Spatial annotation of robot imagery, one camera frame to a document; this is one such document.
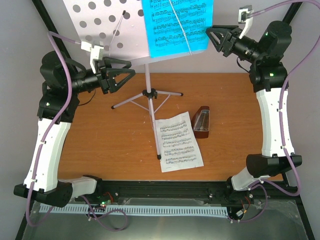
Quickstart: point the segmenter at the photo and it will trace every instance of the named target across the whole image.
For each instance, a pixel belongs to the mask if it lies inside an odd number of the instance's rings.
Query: wall
[[[13,190],[26,177],[35,149],[39,68],[52,48],[31,1],[1,3],[0,33],[0,238],[11,240],[26,208]]]
[[[58,31],[66,37],[77,39],[67,10],[62,0],[43,1]],[[248,0],[216,0],[214,3],[214,24],[237,25],[239,7],[251,4]],[[260,10],[280,2],[279,0],[254,1],[254,9]],[[248,37],[258,40],[269,22],[281,20],[289,6],[275,9],[256,17]],[[283,63],[292,69],[311,48],[319,32],[317,10],[304,4],[298,13],[293,27],[293,41],[286,52]],[[41,97],[43,81],[39,67],[43,55],[52,50],[46,37],[46,29],[31,1],[3,2],[0,8],[0,191],[2,214],[0,232],[3,239],[15,236],[25,208],[25,200],[13,196],[13,187],[22,183],[29,169],[37,134],[37,108]],[[89,67],[89,58],[78,47],[66,44],[76,61]],[[315,200],[320,197],[320,163],[317,159],[317,147],[320,142],[320,112],[317,102],[319,83],[319,50],[310,58],[290,81],[288,114],[291,138],[295,151],[303,156],[303,165],[299,167],[303,190],[301,197],[313,226],[317,239],[320,239],[320,206]],[[142,66],[135,67],[143,72]],[[199,55],[152,63],[151,72],[242,72],[236,64],[236,57],[225,58],[217,53],[210,44],[208,50]]]

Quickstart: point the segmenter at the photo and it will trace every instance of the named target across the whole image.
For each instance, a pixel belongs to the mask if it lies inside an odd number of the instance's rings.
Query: blue sheet music
[[[206,29],[213,24],[213,0],[171,0],[191,51],[206,50]],[[169,0],[142,0],[145,28],[152,58],[188,53],[186,38]]]

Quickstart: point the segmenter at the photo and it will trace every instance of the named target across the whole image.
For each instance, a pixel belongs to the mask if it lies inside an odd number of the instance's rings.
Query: sheet music
[[[163,173],[204,166],[188,112],[155,124]]]
[[[213,0],[171,0],[191,51],[206,50],[206,29],[213,23]],[[169,0],[142,1],[152,58],[189,52],[186,38]]]

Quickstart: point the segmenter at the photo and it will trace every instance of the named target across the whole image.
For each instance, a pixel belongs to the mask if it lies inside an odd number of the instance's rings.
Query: white music stand
[[[146,89],[136,96],[113,105],[111,108],[115,109],[131,102],[149,111],[152,120],[157,158],[161,159],[155,112],[159,110],[171,95],[183,96],[183,93],[168,91],[155,92],[151,87],[149,63],[183,57],[189,55],[189,53],[157,58],[150,57],[141,0],[63,0],[63,2],[71,17],[75,30],[82,41],[104,46],[104,56],[129,60],[132,66],[144,64]],[[124,11],[126,11],[126,13],[123,16],[121,24],[118,26]],[[203,51],[193,51],[192,54],[201,52]],[[168,96],[154,111],[152,95],[154,96],[156,94]],[[135,99],[143,95],[148,97],[149,108],[134,102]]]

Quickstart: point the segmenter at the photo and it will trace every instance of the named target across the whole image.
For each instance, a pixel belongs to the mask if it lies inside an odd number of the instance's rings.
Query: gray floor
[[[245,218],[256,215],[261,206],[252,205]],[[35,214],[39,219],[43,214]],[[123,216],[104,218],[104,224],[119,228]],[[249,223],[233,223],[213,217],[129,216],[128,227],[110,232],[84,214],[52,213],[39,227],[27,227],[23,239],[32,240],[306,240],[297,206],[291,201],[269,201],[265,213]]]

